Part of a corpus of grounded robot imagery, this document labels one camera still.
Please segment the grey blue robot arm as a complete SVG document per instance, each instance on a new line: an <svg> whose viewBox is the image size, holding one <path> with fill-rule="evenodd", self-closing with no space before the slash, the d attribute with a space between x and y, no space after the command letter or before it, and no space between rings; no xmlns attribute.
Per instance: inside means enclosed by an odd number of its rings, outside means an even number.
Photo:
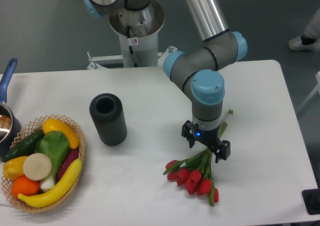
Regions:
<svg viewBox="0 0 320 226"><path fill-rule="evenodd" d="M118 34L122 62L126 68L152 67L158 63L158 32L164 11L155 0L82 0L88 12L107 15ZM203 46L186 54L180 50L163 57L167 77L190 99L192 119L181 135L191 146L205 145L216 160L231 153L229 141L220 140L225 81L219 70L242 59L248 50L245 38L230 28L217 0L186 0Z"/></svg>

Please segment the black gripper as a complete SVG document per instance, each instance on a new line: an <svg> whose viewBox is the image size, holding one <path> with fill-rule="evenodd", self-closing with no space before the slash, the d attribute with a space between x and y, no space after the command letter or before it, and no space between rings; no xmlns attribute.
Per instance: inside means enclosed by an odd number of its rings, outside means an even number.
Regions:
<svg viewBox="0 0 320 226"><path fill-rule="evenodd" d="M231 143L228 140L219 139L219 128L204 130L200 128L198 123L192 123L187 120L181 130L181 136L189 143L189 148L195 145L195 142L200 142L205 145L215 155L215 163L220 160L226 161L231 154Z"/></svg>

